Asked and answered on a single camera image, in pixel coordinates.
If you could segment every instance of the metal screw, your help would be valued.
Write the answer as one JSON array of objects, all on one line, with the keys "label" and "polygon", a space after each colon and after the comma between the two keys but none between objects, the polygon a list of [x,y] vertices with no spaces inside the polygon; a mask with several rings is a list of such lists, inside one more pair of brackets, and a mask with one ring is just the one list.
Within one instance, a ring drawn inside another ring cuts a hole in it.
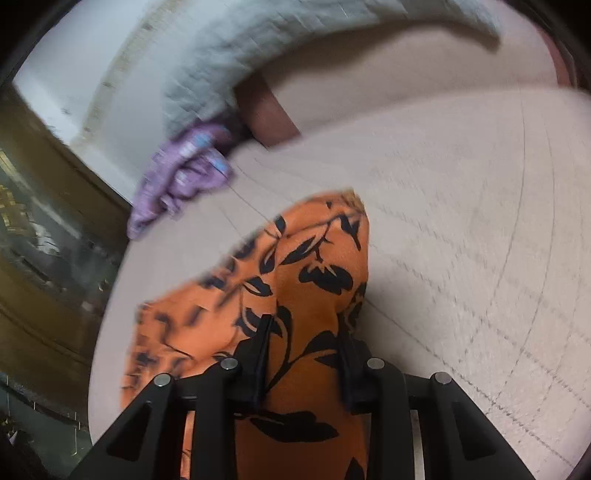
[{"label": "metal screw", "polygon": [[368,367],[370,367],[371,370],[380,370],[384,368],[385,365],[386,362],[384,362],[381,358],[377,358],[375,356],[368,360]]},{"label": "metal screw", "polygon": [[163,387],[170,383],[170,375],[168,374],[158,374],[154,377],[154,384],[157,387]]},{"label": "metal screw", "polygon": [[220,367],[224,370],[234,370],[238,366],[238,360],[235,358],[225,358],[220,362]]},{"label": "metal screw", "polygon": [[437,372],[435,374],[435,380],[441,385],[447,385],[452,381],[452,376],[447,372]]}]

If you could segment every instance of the clothing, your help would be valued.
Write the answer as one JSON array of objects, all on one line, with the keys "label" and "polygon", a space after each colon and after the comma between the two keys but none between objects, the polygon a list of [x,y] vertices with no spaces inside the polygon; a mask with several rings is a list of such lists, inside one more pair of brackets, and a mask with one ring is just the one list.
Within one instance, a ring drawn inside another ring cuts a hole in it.
[{"label": "clothing", "polygon": [[176,215],[183,202],[199,191],[225,185],[232,168],[216,148],[234,142],[227,128],[209,123],[193,126],[178,139],[164,144],[152,157],[152,166],[135,194],[128,237],[138,238],[165,211]]},{"label": "clothing", "polygon": [[236,420],[238,478],[363,479],[363,424],[340,399],[336,335],[355,328],[368,239],[368,218],[352,191],[316,196],[269,222],[203,278],[143,305],[122,406],[160,372],[189,377],[231,356],[271,316],[264,409]]}]

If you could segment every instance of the black bracket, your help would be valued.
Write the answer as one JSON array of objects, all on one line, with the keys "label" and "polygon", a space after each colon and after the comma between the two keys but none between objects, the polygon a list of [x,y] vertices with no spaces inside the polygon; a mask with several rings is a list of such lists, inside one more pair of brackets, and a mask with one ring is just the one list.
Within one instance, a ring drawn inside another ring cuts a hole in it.
[{"label": "black bracket", "polygon": [[[154,377],[69,479],[178,480],[186,415],[194,410],[190,479],[236,480],[235,415],[263,405],[271,322],[265,318],[234,357],[202,375]],[[345,328],[337,348],[345,406],[353,414],[371,414],[368,480],[414,480],[411,410],[418,413],[426,480],[534,480],[448,374],[405,375],[372,357]]]}]

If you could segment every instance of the purple cloth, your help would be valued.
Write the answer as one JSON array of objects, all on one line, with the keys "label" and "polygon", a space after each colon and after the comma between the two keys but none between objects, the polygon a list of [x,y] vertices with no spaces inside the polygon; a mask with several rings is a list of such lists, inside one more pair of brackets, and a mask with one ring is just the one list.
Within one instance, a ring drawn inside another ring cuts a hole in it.
[{"label": "purple cloth", "polygon": [[127,236],[138,238],[164,212],[175,215],[199,191],[228,183],[232,167],[217,148],[234,143],[230,130],[208,123],[190,127],[162,145],[135,194]]}]

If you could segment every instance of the orange dress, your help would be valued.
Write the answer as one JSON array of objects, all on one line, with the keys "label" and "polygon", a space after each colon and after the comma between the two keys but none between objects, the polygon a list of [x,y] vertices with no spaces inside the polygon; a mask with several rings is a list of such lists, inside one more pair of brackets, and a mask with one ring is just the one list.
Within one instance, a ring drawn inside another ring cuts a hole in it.
[{"label": "orange dress", "polygon": [[[160,372],[189,377],[231,356],[269,315],[264,409],[236,420],[239,480],[364,479],[363,424],[340,400],[336,335],[355,328],[368,279],[368,238],[368,218],[353,191],[312,197],[269,222],[208,275],[145,303],[123,407]],[[181,477],[189,476],[193,420],[189,415]]]}]

